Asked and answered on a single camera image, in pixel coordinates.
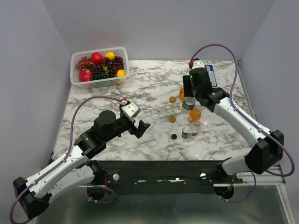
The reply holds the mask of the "orange juice bottle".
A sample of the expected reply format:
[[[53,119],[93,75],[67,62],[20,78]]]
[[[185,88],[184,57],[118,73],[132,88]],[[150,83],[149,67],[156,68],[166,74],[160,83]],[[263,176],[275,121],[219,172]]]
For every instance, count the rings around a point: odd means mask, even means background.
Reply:
[[[184,88],[181,88],[179,91],[179,100],[183,102],[185,99]]]
[[[199,107],[194,107],[190,110],[188,121],[189,123],[192,123],[196,120],[199,120],[201,118],[201,109]]]

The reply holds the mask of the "gold bottle cap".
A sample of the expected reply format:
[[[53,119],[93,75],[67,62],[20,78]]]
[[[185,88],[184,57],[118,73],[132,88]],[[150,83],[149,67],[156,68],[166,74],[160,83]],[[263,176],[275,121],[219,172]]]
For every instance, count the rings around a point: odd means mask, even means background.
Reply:
[[[171,123],[174,123],[175,121],[176,121],[176,117],[175,116],[170,116],[169,117],[169,121],[171,122]]]
[[[169,98],[169,101],[170,101],[171,103],[175,103],[175,102],[176,102],[176,97],[171,96],[171,97]]]

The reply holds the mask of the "small black bottle cap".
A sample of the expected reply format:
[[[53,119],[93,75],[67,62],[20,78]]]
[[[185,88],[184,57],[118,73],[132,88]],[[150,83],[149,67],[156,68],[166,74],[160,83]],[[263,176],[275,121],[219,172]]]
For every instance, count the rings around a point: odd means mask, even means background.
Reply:
[[[177,138],[177,135],[176,135],[176,134],[172,134],[172,135],[171,135],[171,138],[172,138],[173,140],[175,140],[175,139]]]

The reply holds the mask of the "clear bottle black cap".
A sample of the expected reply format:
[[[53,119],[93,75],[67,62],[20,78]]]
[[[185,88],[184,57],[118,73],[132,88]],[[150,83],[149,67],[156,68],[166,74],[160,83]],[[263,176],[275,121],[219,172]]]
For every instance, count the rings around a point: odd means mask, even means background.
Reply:
[[[183,127],[181,136],[183,139],[191,139],[197,136],[201,131],[201,122],[196,120],[187,126]]]

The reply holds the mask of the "clear bottle green label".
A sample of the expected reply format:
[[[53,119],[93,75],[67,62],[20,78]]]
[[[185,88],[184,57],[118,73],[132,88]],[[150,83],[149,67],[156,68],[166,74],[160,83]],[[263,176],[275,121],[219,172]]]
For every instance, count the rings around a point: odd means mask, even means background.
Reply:
[[[194,97],[185,97],[182,103],[182,107],[186,110],[192,110],[196,105],[196,99]]]

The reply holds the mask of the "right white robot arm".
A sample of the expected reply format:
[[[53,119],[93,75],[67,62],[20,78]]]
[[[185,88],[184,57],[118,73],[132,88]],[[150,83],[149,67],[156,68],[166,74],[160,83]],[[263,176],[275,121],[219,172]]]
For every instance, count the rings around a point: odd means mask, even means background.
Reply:
[[[262,174],[283,157],[284,135],[258,124],[239,107],[233,107],[229,94],[220,87],[212,87],[205,68],[190,70],[183,76],[185,97],[195,98],[201,106],[226,120],[248,143],[251,150],[241,156],[228,158],[215,171],[215,178],[227,182],[240,172]]]

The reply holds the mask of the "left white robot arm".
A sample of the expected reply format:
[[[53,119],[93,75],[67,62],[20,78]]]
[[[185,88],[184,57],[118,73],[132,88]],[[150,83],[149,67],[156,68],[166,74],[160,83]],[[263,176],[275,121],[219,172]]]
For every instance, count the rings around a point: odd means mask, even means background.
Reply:
[[[68,151],[41,170],[26,179],[19,177],[14,180],[13,186],[16,202],[20,203],[28,219],[42,213],[48,207],[44,198],[51,187],[70,173],[74,168],[88,162],[106,148],[106,143],[115,137],[120,137],[125,131],[141,138],[149,128],[148,123],[142,120],[135,126],[135,116],[140,108],[134,103],[120,106],[120,117],[106,110],[102,111],[94,120],[93,126],[80,137],[70,142]]]

